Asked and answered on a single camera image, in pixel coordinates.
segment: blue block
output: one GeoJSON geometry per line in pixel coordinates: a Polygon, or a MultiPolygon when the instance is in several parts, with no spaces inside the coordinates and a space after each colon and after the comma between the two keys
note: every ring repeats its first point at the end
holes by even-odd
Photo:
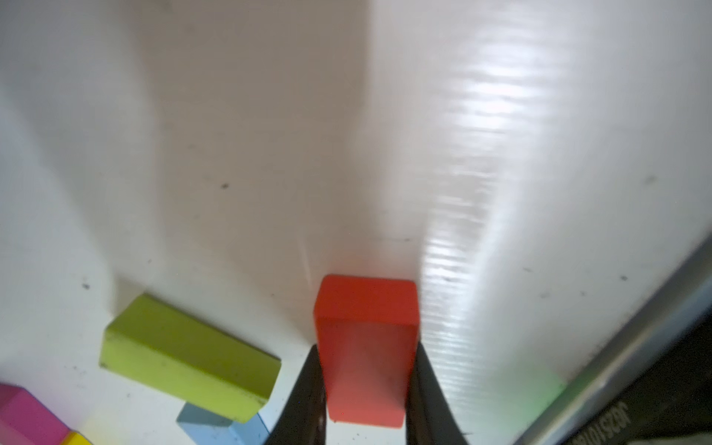
{"type": "Polygon", "coordinates": [[[186,403],[176,422],[196,445],[262,445],[269,437],[259,414],[240,424],[186,403]]]}

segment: pink block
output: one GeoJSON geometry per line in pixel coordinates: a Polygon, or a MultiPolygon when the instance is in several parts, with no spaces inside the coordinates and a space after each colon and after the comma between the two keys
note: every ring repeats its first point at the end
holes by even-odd
{"type": "Polygon", "coordinates": [[[69,432],[27,390],[0,384],[0,444],[60,445],[69,432]]]}

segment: yellow block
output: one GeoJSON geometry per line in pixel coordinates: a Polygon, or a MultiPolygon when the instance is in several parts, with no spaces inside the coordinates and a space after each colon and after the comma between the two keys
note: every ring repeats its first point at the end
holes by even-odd
{"type": "Polygon", "coordinates": [[[81,434],[71,432],[67,434],[62,445],[91,445],[91,443],[87,439],[84,439],[84,436],[81,434]]]}

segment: red block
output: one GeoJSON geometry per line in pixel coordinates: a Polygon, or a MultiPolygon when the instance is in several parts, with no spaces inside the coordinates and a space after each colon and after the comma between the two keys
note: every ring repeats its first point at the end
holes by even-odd
{"type": "Polygon", "coordinates": [[[328,275],[314,323],[329,417],[400,428],[420,325],[415,283],[328,275]]]}

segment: lime green block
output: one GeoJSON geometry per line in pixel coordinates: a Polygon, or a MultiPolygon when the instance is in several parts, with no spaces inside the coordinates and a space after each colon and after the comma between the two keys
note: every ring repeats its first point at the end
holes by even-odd
{"type": "Polygon", "coordinates": [[[281,362],[144,294],[106,328],[100,366],[245,423],[281,362]]]}

